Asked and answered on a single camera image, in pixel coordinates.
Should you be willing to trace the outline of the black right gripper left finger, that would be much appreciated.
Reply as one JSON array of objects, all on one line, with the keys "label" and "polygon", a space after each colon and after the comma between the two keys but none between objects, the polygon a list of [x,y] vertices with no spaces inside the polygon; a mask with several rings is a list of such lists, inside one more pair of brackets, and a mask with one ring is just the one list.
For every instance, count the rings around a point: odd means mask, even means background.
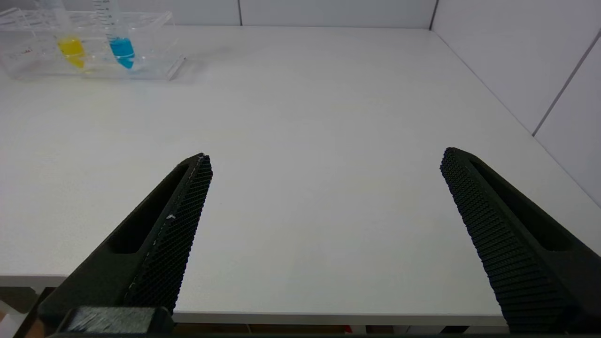
[{"label": "black right gripper left finger", "polygon": [[212,177],[207,154],[180,162],[39,305],[44,325],[83,306],[172,313]]}]

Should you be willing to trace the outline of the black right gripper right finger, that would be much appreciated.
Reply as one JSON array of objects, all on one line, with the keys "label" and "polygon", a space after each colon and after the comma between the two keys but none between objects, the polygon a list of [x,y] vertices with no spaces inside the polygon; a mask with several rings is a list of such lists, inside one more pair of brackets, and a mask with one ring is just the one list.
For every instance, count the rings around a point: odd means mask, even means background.
[{"label": "black right gripper right finger", "polygon": [[599,255],[473,154],[440,171],[509,330],[599,331]]}]

